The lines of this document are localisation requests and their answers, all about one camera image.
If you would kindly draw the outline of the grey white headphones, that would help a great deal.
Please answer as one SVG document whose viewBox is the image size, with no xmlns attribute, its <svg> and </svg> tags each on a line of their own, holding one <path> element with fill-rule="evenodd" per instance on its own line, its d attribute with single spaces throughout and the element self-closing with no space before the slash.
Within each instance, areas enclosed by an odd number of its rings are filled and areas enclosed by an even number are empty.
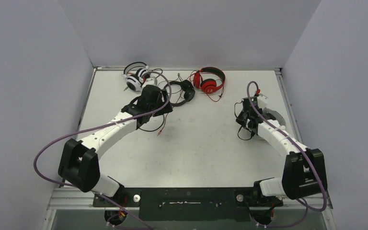
<svg viewBox="0 0 368 230">
<path fill-rule="evenodd" d="M 269 122 L 262 121 L 258 127 L 258 136 L 267 139 L 269 136 L 279 136 L 277 139 L 285 139 L 289 136 L 286 132 L 286 123 L 283 116 L 270 108 L 262 109 L 262 116 Z"/>
</svg>

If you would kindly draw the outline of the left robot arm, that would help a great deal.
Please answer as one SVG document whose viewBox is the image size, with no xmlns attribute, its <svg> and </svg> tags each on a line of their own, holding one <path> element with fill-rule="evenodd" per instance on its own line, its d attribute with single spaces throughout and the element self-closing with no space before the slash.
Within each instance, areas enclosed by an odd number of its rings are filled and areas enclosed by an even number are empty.
<svg viewBox="0 0 368 230">
<path fill-rule="evenodd" d="M 170 113 L 171 92 L 147 85 L 109 122 L 80 140 L 69 139 L 63 148 L 58 174 L 82 192 L 105 195 L 112 206 L 124 201 L 124 186 L 100 172 L 100 158 L 124 136 L 136 131 L 151 117 Z"/>
</svg>

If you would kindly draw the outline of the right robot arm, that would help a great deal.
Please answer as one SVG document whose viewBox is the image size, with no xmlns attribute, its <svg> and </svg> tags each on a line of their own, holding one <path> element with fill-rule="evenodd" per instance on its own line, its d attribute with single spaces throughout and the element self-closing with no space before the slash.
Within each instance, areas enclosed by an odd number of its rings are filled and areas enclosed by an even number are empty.
<svg viewBox="0 0 368 230">
<path fill-rule="evenodd" d="M 267 109 L 267 97 L 255 94 L 243 98 L 241 111 L 235 115 L 236 123 L 248 131 L 251 137 L 265 140 L 284 160 L 283 173 L 256 181 L 252 199 L 264 205 L 272 196 L 299 199 L 326 193 L 328 184 L 324 155 L 319 149 L 311 149 L 300 143 L 285 130 L 274 111 Z"/>
</svg>

